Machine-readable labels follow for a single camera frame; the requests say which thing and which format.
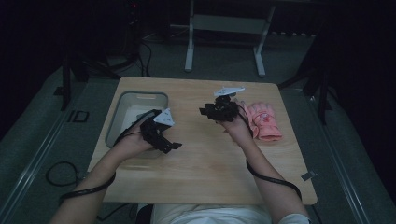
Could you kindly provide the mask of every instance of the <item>person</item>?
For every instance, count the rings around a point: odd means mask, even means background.
[[[218,122],[243,150],[250,167],[258,174],[281,179],[283,177],[265,158],[250,135],[244,118],[232,122]],[[107,154],[97,162],[75,191],[96,188],[108,182],[120,164],[152,148],[139,133],[139,125],[132,127]],[[264,201],[255,205],[181,205],[155,204],[151,223],[310,223],[305,207],[296,191],[253,176]],[[93,223],[106,194],[106,188],[95,193],[64,200],[50,223]]]

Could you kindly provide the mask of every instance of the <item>white shirt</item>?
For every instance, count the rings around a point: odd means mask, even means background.
[[[246,208],[216,208],[191,211],[176,217],[171,224],[271,224],[268,214]],[[283,217],[279,224],[308,224],[309,219],[300,214]]]

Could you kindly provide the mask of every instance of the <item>cable on floor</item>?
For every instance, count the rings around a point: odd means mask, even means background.
[[[74,176],[74,178],[75,178],[74,181],[72,181],[72,182],[66,182],[66,183],[56,183],[55,181],[53,181],[53,180],[51,179],[50,175],[51,175],[52,170],[55,169],[56,167],[60,166],[60,165],[68,165],[68,166],[72,167],[72,169],[73,169],[73,171],[74,171],[74,174],[73,174],[73,176]],[[70,161],[59,161],[59,162],[56,162],[55,164],[53,164],[53,165],[48,169],[48,171],[46,172],[46,180],[47,180],[48,183],[50,183],[52,186],[55,186],[55,187],[66,187],[66,186],[71,186],[71,185],[77,186],[77,185],[79,184],[79,181],[81,181],[81,180],[83,179],[82,177],[78,177],[78,174],[79,174],[79,171],[78,171],[78,169],[77,169],[77,167],[76,167],[75,164],[73,164],[73,163],[70,162]],[[99,220],[99,221],[105,221],[105,220],[107,220],[109,217],[111,217],[114,213],[116,213],[117,211],[119,211],[121,208],[125,207],[126,205],[128,205],[128,203],[124,203],[124,204],[118,206],[116,209],[114,209],[113,211],[111,211],[111,212],[110,212],[109,214],[107,214],[105,217],[96,216],[96,219]]]

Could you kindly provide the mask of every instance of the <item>forearm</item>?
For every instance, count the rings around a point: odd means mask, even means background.
[[[125,146],[116,146],[110,149],[74,191],[104,185],[124,161],[122,151],[119,150],[120,147]],[[132,147],[128,153],[133,157],[141,151],[139,147]],[[103,189],[95,193],[64,200],[50,223],[93,223],[101,208],[105,194],[106,189]]]
[[[230,135],[243,149],[248,163],[256,173],[284,180],[283,176],[265,158],[262,151],[251,138],[242,137],[241,139],[241,134],[239,133],[230,133]],[[262,180],[258,177],[254,177],[254,180],[274,223],[277,223],[282,217],[292,213],[302,214],[308,217],[304,205],[294,189]]]

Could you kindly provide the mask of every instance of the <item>hand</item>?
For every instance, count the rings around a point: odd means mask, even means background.
[[[245,112],[246,107],[244,102],[238,102],[239,114],[232,121],[218,121],[218,124],[223,126],[227,133],[230,134],[231,138],[239,145],[242,146],[246,143],[253,143],[252,136],[250,134],[250,128],[248,126],[248,115]]]
[[[134,127],[122,137],[122,139],[110,150],[114,151],[118,161],[125,161],[137,154],[153,148],[153,146],[143,139],[143,135],[140,132],[140,125],[144,121],[141,120]]]

